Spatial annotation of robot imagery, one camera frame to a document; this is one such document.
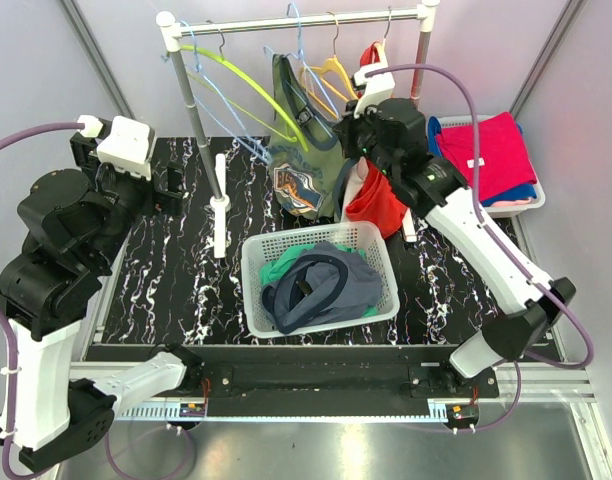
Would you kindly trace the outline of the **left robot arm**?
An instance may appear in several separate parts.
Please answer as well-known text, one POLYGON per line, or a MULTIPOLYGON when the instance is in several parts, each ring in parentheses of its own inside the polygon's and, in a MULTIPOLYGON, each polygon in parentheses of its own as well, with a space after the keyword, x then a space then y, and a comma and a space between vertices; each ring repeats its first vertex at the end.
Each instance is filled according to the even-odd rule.
POLYGON ((0 446, 17 451, 28 478, 95 446, 116 417, 160 393, 203 388, 200 356, 167 344, 103 379, 70 376, 90 299, 142 215, 179 215, 183 168, 170 163, 159 189, 144 173, 113 164, 108 130, 77 133, 75 166, 37 179, 17 212, 28 234, 0 274, 0 325, 7 343, 0 446))

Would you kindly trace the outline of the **lime green hanger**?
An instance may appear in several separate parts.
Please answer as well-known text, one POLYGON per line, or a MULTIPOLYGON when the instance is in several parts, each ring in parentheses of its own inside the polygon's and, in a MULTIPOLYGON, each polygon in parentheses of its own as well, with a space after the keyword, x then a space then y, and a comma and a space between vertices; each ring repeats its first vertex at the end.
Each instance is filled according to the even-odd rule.
POLYGON ((201 48, 197 45, 197 41, 194 35, 191 35, 193 38, 192 45, 180 45, 180 52, 191 52, 193 55, 194 63, 191 65, 182 62, 182 65, 185 69, 186 76, 189 79, 194 80, 198 84, 202 85, 205 89, 217 95, 222 103, 226 106, 230 114, 232 115, 234 121, 241 129, 241 134, 243 137, 247 139, 247 142, 242 142, 241 138, 235 135, 231 130, 229 130, 223 123, 221 123, 217 116, 211 112, 206 105, 199 99, 197 95, 192 93, 193 101, 196 106, 202 107, 206 113, 227 133, 229 133, 232 137, 234 137, 238 142, 240 142, 245 148, 247 148, 253 154, 258 155, 260 158, 263 158, 265 162, 269 162, 270 154, 265 150, 264 147, 254 146, 252 136, 247 131, 242 119, 239 116, 239 113, 244 114, 249 119, 253 120, 257 124, 261 125, 265 128, 265 131, 269 134, 274 134, 278 136, 281 140, 288 142, 289 144, 296 144, 298 146, 304 147, 305 150, 308 150, 308 146, 306 144, 306 138, 304 134, 301 132, 300 127, 295 123, 294 120, 290 118, 290 115, 287 111, 281 107, 277 101, 262 87, 260 86, 254 79, 252 79, 249 75, 239 69, 236 65, 232 64, 230 61, 223 58, 221 55, 214 54, 204 48, 201 48), (223 92, 218 88, 217 84, 213 82, 204 72, 203 66, 201 63, 201 58, 205 57, 206 59, 212 60, 213 62, 219 64, 223 69, 228 70, 231 74, 235 75, 239 78, 241 82, 246 84, 252 91, 254 91, 259 97, 261 97, 273 110, 274 118, 276 120, 280 120, 280 125, 278 128, 275 126, 265 122, 263 119, 258 118, 254 113, 250 112, 243 106, 237 104, 230 98, 226 97, 223 92))

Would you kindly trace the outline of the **pink tank top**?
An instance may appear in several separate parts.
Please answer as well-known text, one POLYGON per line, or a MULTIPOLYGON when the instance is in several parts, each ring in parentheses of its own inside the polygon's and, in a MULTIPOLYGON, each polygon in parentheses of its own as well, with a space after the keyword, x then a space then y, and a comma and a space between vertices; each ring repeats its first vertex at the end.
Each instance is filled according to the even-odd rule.
POLYGON ((369 175, 369 164, 364 157, 351 167, 350 172, 347 175, 347 181, 342 201, 341 208, 341 222, 347 222, 349 220, 346 213, 347 207, 355 199, 362 189, 367 177, 369 175))

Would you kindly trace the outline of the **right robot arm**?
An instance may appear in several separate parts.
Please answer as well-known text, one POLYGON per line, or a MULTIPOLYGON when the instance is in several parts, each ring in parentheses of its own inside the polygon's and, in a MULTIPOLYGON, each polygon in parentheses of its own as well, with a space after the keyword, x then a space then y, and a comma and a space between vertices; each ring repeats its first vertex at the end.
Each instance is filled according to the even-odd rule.
POLYGON ((411 101, 352 100, 334 130, 344 153, 372 163, 397 199, 446 237, 494 295, 500 314, 462 342, 439 374, 446 393, 462 396, 482 371, 518 359, 540 340, 576 288, 535 265, 473 202, 459 170, 430 152, 425 118, 411 101))

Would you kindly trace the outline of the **olive printed tank top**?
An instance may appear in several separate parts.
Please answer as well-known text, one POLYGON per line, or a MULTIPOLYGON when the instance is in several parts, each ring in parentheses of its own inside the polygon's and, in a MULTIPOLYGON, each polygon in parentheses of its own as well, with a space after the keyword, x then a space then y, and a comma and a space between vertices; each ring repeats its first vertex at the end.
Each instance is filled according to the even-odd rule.
POLYGON ((273 96, 286 113, 276 114, 268 152, 268 174, 280 206, 310 220, 334 217, 345 168, 331 123, 312 105, 289 58, 272 57, 273 96))

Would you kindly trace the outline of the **yellow hanger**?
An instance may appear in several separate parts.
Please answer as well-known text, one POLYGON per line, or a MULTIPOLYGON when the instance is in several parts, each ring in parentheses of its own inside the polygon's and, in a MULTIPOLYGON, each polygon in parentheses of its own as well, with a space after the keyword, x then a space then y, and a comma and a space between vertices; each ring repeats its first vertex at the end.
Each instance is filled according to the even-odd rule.
MULTIPOLYGON (((313 66, 311 68, 319 76, 323 86, 337 108, 337 104, 335 103, 334 99, 337 99, 346 105, 351 100, 357 100, 358 96, 351 82, 350 76, 337 56, 337 40, 340 31, 339 22, 335 13, 330 12, 330 15, 333 17, 335 24, 335 35, 332 39, 332 55, 326 58, 320 66, 313 66)), ((300 86, 302 87, 302 68, 300 68, 298 80, 300 86)), ((319 91, 316 91, 316 95, 319 97, 317 102, 311 100, 308 94, 307 97, 314 102, 314 105, 318 107, 322 113, 325 113, 328 116, 328 114, 321 108, 324 96, 319 91)))

